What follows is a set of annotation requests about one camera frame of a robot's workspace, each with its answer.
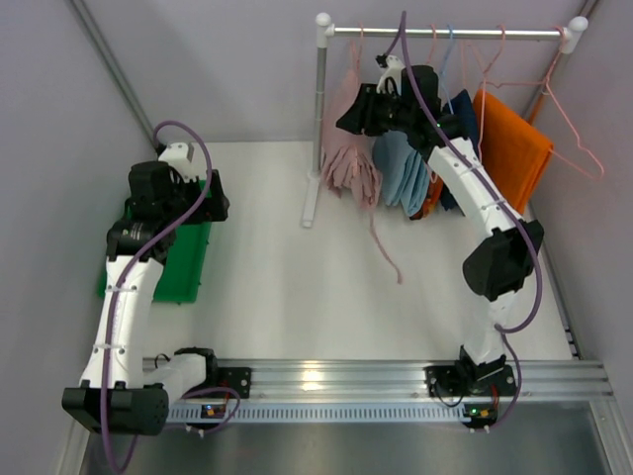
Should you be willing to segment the pink trousers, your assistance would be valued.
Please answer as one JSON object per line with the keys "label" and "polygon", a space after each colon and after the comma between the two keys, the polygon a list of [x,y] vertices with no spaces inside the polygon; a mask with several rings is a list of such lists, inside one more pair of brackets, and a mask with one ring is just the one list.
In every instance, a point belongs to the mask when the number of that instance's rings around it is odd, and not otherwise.
{"label": "pink trousers", "polygon": [[403,283],[398,266],[385,250],[375,228],[375,209],[379,203],[383,175],[374,164],[371,143],[362,135],[353,135],[336,125],[351,108],[360,90],[359,73],[349,68],[340,85],[325,106],[321,149],[320,178],[337,197],[341,191],[351,192],[357,207],[369,216],[369,233],[382,256],[396,272],[397,283]]}

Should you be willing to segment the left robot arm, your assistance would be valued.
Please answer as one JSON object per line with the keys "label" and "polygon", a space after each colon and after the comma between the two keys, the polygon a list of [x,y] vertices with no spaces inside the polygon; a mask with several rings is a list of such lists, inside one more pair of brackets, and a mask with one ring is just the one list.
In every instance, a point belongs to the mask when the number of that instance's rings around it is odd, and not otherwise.
{"label": "left robot arm", "polygon": [[64,389],[61,405],[91,432],[107,426],[114,434],[158,435],[174,402],[218,383],[218,362],[210,348],[185,347],[165,367],[143,373],[141,343],[176,231],[139,262],[132,259],[186,211],[192,212],[187,227],[225,221],[229,202],[216,170],[205,184],[165,161],[146,161],[132,167],[129,184],[124,214],[107,233],[104,305],[93,349],[79,384]]}

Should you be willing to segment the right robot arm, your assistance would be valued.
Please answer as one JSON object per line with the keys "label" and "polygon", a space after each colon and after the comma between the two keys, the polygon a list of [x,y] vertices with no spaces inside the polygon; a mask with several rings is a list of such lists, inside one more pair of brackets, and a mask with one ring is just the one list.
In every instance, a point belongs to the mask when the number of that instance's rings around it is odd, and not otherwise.
{"label": "right robot arm", "polygon": [[433,376],[457,379],[466,394],[498,390],[516,395],[520,370],[507,338],[525,325],[512,327],[507,320],[525,280],[542,276],[538,251],[543,227],[525,221],[503,198],[478,159],[464,121],[442,108],[439,78],[430,66],[406,67],[386,55],[379,67],[378,83],[361,84],[337,127],[355,136],[405,137],[447,185],[478,239],[462,264],[466,285],[475,295],[472,327],[453,367],[437,369]]}

